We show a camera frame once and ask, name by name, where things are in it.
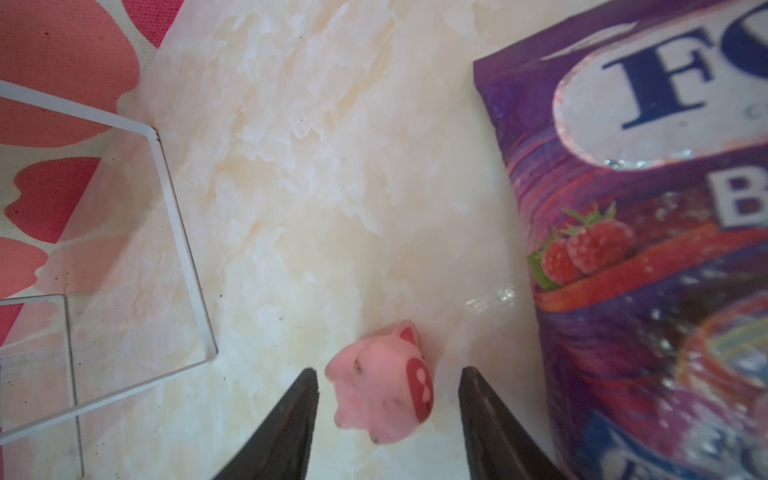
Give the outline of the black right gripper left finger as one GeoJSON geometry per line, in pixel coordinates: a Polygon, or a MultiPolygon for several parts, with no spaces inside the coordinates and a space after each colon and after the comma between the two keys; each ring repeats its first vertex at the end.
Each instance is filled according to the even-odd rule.
{"type": "Polygon", "coordinates": [[[318,403],[317,373],[306,368],[215,479],[304,480],[318,403]]]}

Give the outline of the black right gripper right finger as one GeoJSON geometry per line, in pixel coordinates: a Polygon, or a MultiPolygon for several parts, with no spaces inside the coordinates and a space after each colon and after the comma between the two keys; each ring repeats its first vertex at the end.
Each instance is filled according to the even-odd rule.
{"type": "Polygon", "coordinates": [[[458,399],[471,480],[563,480],[478,369],[462,369],[458,399]]]}

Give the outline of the wooden two-tier shelf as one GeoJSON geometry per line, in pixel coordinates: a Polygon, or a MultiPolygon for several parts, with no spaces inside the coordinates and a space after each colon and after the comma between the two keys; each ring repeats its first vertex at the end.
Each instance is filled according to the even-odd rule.
{"type": "Polygon", "coordinates": [[[93,479],[218,350],[159,133],[1,85],[1,475],[93,479]]]}

